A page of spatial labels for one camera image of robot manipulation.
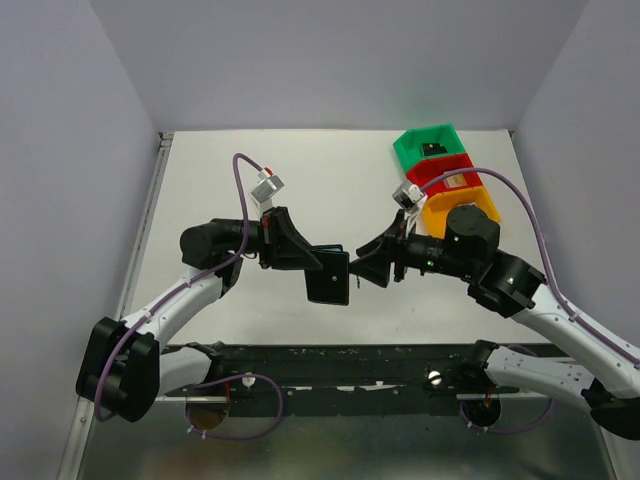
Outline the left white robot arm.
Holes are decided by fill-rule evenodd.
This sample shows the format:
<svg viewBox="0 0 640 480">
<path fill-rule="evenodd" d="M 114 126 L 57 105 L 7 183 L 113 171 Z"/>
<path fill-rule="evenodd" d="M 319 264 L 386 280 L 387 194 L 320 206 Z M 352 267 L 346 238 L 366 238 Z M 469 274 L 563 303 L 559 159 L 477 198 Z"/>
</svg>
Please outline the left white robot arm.
<svg viewBox="0 0 640 480">
<path fill-rule="evenodd" d="M 119 416 L 135 422 L 157 396 L 204 382 L 217 357 L 211 348 L 164 349 L 236 284 L 244 254 L 256 255 L 266 269 L 322 268 L 285 207 L 271 208 L 257 221 L 213 219 L 190 227 L 180 237 L 180 249 L 186 274 L 149 305 L 120 320 L 105 317 L 91 331 L 76 392 L 93 402 L 99 421 Z"/>
</svg>

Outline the black leather card holder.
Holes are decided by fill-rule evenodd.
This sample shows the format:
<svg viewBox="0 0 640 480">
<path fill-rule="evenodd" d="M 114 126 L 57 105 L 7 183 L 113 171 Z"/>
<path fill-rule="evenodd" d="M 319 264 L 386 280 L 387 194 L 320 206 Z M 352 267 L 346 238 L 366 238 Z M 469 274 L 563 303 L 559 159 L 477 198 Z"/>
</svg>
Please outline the black leather card holder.
<svg viewBox="0 0 640 480">
<path fill-rule="evenodd" d="M 321 245 L 311 248 L 320 262 L 320 270 L 305 270 L 307 300 L 312 303 L 349 305 L 349 253 L 342 245 Z"/>
</svg>

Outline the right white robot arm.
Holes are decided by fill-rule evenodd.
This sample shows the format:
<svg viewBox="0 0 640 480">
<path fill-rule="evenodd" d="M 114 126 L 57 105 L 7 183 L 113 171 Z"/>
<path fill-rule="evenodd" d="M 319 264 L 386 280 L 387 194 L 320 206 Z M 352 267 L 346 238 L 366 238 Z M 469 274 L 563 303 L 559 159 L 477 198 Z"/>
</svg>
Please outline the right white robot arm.
<svg viewBox="0 0 640 480">
<path fill-rule="evenodd" d="M 464 388 L 540 393 L 588 412 L 618 437 L 638 440 L 638 348 L 555 299 L 542 272 L 499 249 L 500 226 L 480 208 L 451 210 L 443 238 L 409 232 L 405 224 L 398 213 L 385 232 L 357 249 L 350 272 L 382 288 L 402 281 L 409 269 L 459 278 L 478 305 L 537 332 L 573 360 L 556 363 L 477 341 L 459 368 Z"/>
</svg>

